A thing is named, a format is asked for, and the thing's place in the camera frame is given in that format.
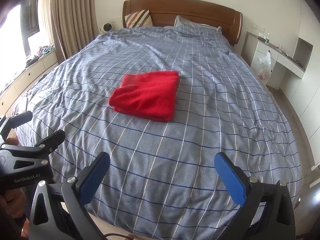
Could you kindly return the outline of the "left hand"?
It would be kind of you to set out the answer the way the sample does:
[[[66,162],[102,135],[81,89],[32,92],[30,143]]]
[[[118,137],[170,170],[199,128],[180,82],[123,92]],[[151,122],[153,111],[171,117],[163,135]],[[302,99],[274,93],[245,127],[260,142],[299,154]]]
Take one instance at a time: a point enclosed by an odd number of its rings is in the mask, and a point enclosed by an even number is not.
[[[21,189],[7,190],[1,195],[1,207],[12,218],[21,218],[26,206],[26,196]]]

